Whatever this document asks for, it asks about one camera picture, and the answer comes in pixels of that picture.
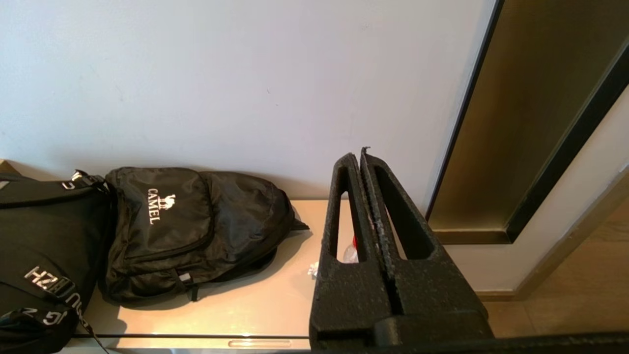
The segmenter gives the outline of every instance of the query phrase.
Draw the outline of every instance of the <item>white logo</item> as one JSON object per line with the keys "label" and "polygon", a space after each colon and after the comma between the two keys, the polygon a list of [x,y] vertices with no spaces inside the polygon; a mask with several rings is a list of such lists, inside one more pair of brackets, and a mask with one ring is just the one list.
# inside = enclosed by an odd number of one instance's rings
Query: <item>white logo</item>
{"label": "white logo", "polygon": [[55,282],[57,282],[58,278],[50,274],[49,272],[44,270],[41,273],[37,273],[38,271],[39,271],[39,266],[36,266],[31,271],[29,271],[24,276],[24,278],[29,279],[30,277],[33,277],[32,279],[33,284],[37,285],[38,287],[44,290],[46,290],[49,285],[52,285]]}
{"label": "white logo", "polygon": [[159,221],[159,211],[168,210],[175,205],[175,195],[171,194],[165,198],[160,198],[157,189],[151,188],[148,190],[148,218],[151,225],[153,221]]}

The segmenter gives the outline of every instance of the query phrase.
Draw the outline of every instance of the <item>camel logo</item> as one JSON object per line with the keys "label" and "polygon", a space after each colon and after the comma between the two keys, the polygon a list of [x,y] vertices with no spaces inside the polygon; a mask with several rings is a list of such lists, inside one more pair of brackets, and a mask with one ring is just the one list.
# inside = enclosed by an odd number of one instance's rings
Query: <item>camel logo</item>
{"label": "camel logo", "polygon": [[175,195],[171,194],[165,198],[160,198],[159,191],[155,188],[148,190],[148,218],[151,225],[154,225],[155,221],[159,221],[160,210],[168,210],[175,205]]}

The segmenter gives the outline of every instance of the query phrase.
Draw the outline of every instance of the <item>black bag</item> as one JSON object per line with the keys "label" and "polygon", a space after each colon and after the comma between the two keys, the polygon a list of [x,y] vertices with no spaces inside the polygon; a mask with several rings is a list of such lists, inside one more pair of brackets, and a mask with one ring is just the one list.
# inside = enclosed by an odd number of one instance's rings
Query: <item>black bag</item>
{"label": "black bag", "polygon": [[113,235],[112,216],[101,177],[39,182],[0,174],[1,353],[55,353],[77,323],[93,335],[82,313]]}
{"label": "black bag", "polygon": [[106,177],[118,196],[106,294],[121,303],[159,299],[259,271],[295,221],[286,194],[240,173],[120,168]]}

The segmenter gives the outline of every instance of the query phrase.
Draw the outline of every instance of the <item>backpack strap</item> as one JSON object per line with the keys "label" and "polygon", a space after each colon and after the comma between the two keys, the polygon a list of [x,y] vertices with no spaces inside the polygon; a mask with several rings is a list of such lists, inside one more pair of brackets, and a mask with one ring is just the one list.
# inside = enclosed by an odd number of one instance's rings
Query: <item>backpack strap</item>
{"label": "backpack strap", "polygon": [[28,207],[77,198],[86,188],[108,193],[105,180],[77,170],[70,181],[0,181],[0,209]]}

